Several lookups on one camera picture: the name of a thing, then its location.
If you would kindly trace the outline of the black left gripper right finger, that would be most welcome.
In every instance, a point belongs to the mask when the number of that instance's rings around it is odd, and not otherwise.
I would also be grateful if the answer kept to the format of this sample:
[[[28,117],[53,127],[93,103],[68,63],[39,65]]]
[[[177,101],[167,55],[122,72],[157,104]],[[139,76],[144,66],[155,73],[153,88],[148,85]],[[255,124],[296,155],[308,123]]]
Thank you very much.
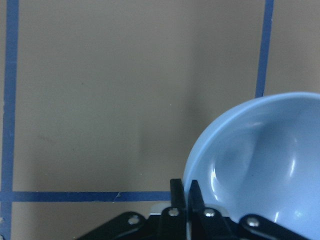
[[[192,180],[189,189],[189,220],[203,214],[205,203],[197,180]]]

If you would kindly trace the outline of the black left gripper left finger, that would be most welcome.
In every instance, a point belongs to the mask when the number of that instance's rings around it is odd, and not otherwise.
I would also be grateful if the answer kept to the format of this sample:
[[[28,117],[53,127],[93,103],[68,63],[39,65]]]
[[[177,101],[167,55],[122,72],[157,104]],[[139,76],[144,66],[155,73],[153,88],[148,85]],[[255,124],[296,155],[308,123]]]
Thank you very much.
[[[185,192],[182,180],[179,178],[170,180],[171,206],[179,210],[186,210]]]

